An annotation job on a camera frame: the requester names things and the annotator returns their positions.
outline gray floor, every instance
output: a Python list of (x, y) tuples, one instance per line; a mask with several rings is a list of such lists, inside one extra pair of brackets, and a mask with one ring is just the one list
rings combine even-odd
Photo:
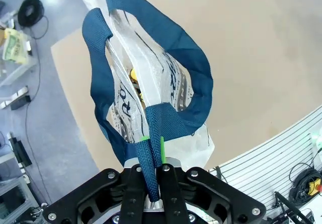
[[(1, 1), (7, 3), (4, 11), (11, 11), (18, 10), (23, 0)], [(51, 203), (98, 173), (98, 169), (72, 116), (50, 52), (54, 43), (81, 27), (88, 9), (82, 0), (41, 1), (49, 20), (49, 29), (37, 44), (32, 42), (34, 55), (38, 48), (41, 77), (37, 97), (28, 109), (27, 131), (30, 145), (25, 129), (26, 107), (16, 111), (0, 110), (0, 131), (4, 134), (12, 132), (21, 139), (33, 162), (27, 170), (36, 184), (36, 190), (40, 190), (37, 195), (41, 200)], [(36, 36), (42, 35), (46, 30), (46, 21), (41, 20), (32, 30)], [(25, 85), (31, 96), (34, 96), (39, 82), (38, 73), (39, 66), (33, 67), (12, 86), (1, 88), (0, 96), (12, 94)], [(7, 151), (5, 146), (0, 149), (0, 155)], [(46, 194), (36, 162), (50, 197)]]

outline white slatted surface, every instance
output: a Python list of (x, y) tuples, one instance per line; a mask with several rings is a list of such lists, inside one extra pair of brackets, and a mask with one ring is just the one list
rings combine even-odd
[[(311, 163), (310, 134), (321, 128), (322, 106), (281, 134), (221, 165), (221, 172), (229, 185), (260, 201), (268, 210), (275, 204), (274, 191), (288, 198), (292, 186), (288, 179), (291, 168), (300, 162)], [(305, 168), (304, 165), (297, 166), (291, 179), (294, 180)], [(266, 216), (279, 213), (279, 208), (268, 210)]]

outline bolt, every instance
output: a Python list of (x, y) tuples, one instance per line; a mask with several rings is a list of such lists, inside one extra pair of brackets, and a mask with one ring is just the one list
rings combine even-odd
[(169, 171), (170, 167), (168, 165), (163, 165), (162, 170), (163, 171)]
[(252, 210), (252, 214), (253, 215), (259, 215), (261, 213), (261, 210), (259, 210), (258, 208), (254, 208), (253, 210)]
[(112, 221), (114, 224), (119, 224), (119, 220), (120, 220), (120, 216), (119, 215), (116, 215), (112, 218)]
[(196, 220), (196, 217), (192, 214), (189, 214), (189, 220), (190, 222), (194, 222)]
[(109, 179), (113, 179), (115, 177), (115, 174), (113, 172), (110, 172), (108, 174)]
[(192, 177), (197, 177), (198, 176), (198, 171), (196, 171), (196, 170), (191, 171), (191, 176)]
[(48, 215), (48, 219), (49, 220), (55, 220), (56, 219), (56, 214), (55, 213), (50, 213), (49, 215)]

